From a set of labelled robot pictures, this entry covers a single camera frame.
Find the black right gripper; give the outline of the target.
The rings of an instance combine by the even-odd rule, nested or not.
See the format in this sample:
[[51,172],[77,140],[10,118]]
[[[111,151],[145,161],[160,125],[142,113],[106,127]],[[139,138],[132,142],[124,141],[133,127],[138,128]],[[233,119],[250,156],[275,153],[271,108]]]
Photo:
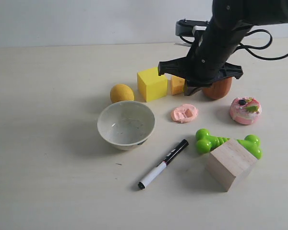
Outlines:
[[192,96],[213,83],[243,75],[241,66],[227,63],[244,37],[244,29],[223,30],[215,23],[192,23],[194,42],[187,55],[160,61],[158,75],[165,73],[185,79],[184,96]]

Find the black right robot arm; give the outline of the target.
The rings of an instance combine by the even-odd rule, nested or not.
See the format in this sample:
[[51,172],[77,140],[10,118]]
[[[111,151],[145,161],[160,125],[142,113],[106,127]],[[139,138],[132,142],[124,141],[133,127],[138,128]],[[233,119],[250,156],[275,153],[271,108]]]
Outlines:
[[184,95],[243,75],[227,60],[254,26],[288,23],[288,0],[215,0],[209,21],[179,20],[176,35],[193,37],[187,56],[159,62],[158,74],[185,79]]

